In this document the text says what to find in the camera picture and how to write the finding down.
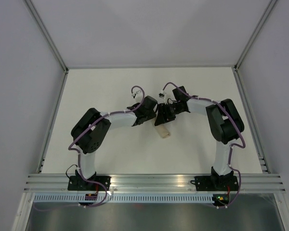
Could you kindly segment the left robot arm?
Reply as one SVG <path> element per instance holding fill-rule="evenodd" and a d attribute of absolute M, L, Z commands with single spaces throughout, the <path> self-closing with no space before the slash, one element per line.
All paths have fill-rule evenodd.
<path fill-rule="evenodd" d="M 78 152 L 78 163 L 75 175 L 69 177 L 69 191 L 106 191 L 103 188 L 110 180 L 96 176 L 95 156 L 102 145 L 106 134 L 113 129 L 133 127 L 156 117 L 155 108 L 158 102 L 144 97 L 141 102 L 127 108 L 126 111 L 101 113 L 90 108 L 72 128 L 73 142 L 68 148 Z"/>

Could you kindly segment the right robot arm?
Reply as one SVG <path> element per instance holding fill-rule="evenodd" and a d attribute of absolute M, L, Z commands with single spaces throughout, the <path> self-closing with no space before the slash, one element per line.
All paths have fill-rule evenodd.
<path fill-rule="evenodd" d="M 174 103 L 160 103 L 157 107 L 157 117 L 154 125 L 160 126 L 174 121 L 176 115 L 183 112 L 205 115 L 213 138 L 216 140 L 215 161 L 210 175 L 195 176 L 190 181 L 198 192 L 204 191 L 237 191 L 240 179 L 234 175 L 231 167 L 233 147 L 244 149 L 246 143 L 239 145 L 236 140 L 243 140 L 244 123 L 231 99 L 214 101 L 189 95 L 185 87 L 176 86 L 173 89 Z"/>

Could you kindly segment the beige cloth napkin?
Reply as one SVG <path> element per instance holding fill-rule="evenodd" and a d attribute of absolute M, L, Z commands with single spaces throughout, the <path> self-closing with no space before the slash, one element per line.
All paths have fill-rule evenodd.
<path fill-rule="evenodd" d="M 153 125 L 154 128 L 156 130 L 156 132 L 158 133 L 158 135 L 162 138 L 162 139 L 166 139 L 169 138 L 171 136 L 170 131 L 167 129 L 167 127 L 165 126 L 165 124 L 159 124 L 159 125 L 155 125 L 156 120 L 154 121 Z"/>

